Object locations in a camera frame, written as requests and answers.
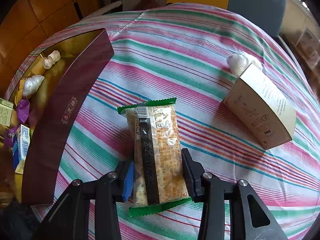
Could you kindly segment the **green cracker packet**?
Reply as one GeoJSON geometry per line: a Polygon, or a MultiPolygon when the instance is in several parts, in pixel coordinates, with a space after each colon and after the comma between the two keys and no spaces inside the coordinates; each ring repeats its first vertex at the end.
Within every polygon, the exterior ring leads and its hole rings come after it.
{"type": "Polygon", "coordinates": [[[183,178],[176,98],[118,107],[135,141],[132,217],[167,211],[190,200],[183,178]]]}

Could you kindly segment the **blue tissue pack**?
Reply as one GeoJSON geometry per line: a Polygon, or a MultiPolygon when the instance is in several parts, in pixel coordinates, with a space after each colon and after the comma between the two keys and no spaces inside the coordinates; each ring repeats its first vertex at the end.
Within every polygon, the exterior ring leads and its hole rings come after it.
{"type": "Polygon", "coordinates": [[[17,174],[23,174],[25,160],[30,145],[30,129],[21,124],[13,137],[13,167],[17,174]]]}

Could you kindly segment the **white cardboard box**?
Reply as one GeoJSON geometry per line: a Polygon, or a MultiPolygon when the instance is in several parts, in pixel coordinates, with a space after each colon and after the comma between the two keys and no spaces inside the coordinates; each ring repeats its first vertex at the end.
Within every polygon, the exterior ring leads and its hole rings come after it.
{"type": "Polygon", "coordinates": [[[237,78],[223,103],[266,150],[293,140],[296,111],[278,87],[253,64],[237,78]]]}

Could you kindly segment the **purple triangular snack packet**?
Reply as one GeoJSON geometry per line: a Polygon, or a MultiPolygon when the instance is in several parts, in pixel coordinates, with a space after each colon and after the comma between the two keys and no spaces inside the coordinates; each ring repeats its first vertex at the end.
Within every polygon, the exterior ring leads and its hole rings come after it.
{"type": "Polygon", "coordinates": [[[22,99],[16,108],[17,118],[20,124],[24,124],[29,117],[30,102],[27,99],[22,99]]]}

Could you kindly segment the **green medicine box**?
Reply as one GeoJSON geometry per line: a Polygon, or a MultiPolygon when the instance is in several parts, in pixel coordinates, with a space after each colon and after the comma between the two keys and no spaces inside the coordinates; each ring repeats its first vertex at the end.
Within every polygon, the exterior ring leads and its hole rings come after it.
{"type": "Polygon", "coordinates": [[[0,99],[0,123],[2,125],[10,126],[13,108],[14,104],[12,102],[0,99]]]}

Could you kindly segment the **white plastic bag ball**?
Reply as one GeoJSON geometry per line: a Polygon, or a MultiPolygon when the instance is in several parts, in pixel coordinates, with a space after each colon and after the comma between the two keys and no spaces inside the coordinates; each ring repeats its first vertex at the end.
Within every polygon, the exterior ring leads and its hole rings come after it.
{"type": "Polygon", "coordinates": [[[26,98],[35,94],[44,79],[45,77],[42,75],[34,75],[32,77],[27,78],[23,85],[22,96],[26,98]]]}

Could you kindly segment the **cream knotted sock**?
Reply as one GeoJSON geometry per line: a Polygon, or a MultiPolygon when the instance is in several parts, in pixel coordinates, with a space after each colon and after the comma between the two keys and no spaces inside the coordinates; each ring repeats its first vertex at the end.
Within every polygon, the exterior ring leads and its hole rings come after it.
{"type": "Polygon", "coordinates": [[[60,52],[58,50],[54,50],[50,53],[43,61],[44,69],[50,69],[54,64],[57,63],[61,59],[60,52]]]}

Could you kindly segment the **striped bed sheet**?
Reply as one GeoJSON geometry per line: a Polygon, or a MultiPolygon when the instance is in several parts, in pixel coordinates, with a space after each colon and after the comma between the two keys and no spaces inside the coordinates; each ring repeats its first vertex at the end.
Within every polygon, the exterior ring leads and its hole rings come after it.
{"type": "Polygon", "coordinates": [[[205,170],[227,181],[246,179],[288,239],[302,239],[319,214],[319,102],[302,69],[263,30],[209,5],[159,9],[82,20],[36,47],[12,80],[41,52],[75,34],[106,29],[114,56],[94,83],[63,150],[55,197],[76,178],[95,180],[115,168],[133,145],[123,105],[175,97],[180,142],[205,170]],[[227,57],[246,51],[291,101],[293,140],[263,150],[222,103],[235,82],[227,57]]]}

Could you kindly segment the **gold tin box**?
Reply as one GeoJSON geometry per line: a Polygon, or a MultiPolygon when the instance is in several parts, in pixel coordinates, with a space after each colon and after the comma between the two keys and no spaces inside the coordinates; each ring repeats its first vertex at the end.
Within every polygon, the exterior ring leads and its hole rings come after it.
{"type": "Polygon", "coordinates": [[[16,198],[29,205],[52,204],[66,141],[89,91],[114,55],[105,29],[64,39],[32,61],[35,67],[53,51],[61,58],[44,72],[44,80],[29,99],[26,125],[31,140],[23,174],[16,175],[16,198]]]}

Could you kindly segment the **white box on shelf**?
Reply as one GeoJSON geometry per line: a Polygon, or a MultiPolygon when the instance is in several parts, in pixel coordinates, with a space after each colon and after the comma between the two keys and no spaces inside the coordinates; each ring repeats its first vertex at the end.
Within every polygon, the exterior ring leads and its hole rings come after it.
{"type": "Polygon", "coordinates": [[[309,28],[305,28],[300,35],[296,47],[310,59],[319,46],[319,38],[309,28]]]}

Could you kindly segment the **dark red pillow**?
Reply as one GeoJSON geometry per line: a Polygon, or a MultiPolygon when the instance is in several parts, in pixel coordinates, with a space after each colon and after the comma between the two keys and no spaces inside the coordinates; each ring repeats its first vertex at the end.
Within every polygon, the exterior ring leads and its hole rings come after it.
{"type": "Polygon", "coordinates": [[[161,6],[155,0],[140,0],[134,7],[134,11],[149,10],[160,8],[161,6]]]}

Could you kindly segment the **orange wooden wardrobe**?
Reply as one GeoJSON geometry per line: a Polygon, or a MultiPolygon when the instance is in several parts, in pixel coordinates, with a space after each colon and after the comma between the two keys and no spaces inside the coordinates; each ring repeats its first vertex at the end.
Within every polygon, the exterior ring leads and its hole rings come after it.
{"type": "Polygon", "coordinates": [[[102,0],[17,0],[1,18],[1,95],[38,45],[102,6],[102,0]]]}

